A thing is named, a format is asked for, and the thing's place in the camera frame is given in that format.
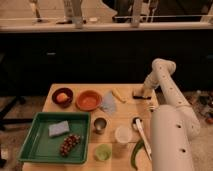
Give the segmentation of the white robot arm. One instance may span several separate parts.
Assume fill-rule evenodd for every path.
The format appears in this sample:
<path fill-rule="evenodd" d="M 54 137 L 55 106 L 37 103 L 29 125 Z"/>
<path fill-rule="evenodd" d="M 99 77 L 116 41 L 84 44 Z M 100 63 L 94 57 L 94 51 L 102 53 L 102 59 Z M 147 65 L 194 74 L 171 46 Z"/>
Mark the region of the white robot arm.
<path fill-rule="evenodd" d="M 195 171 L 189 141 L 199 134 L 201 126 L 192 106 L 171 78 L 175 70 L 173 61 L 154 59 L 141 90 L 142 97 L 148 98 L 160 87 L 166 101 L 151 116 L 152 171 Z"/>

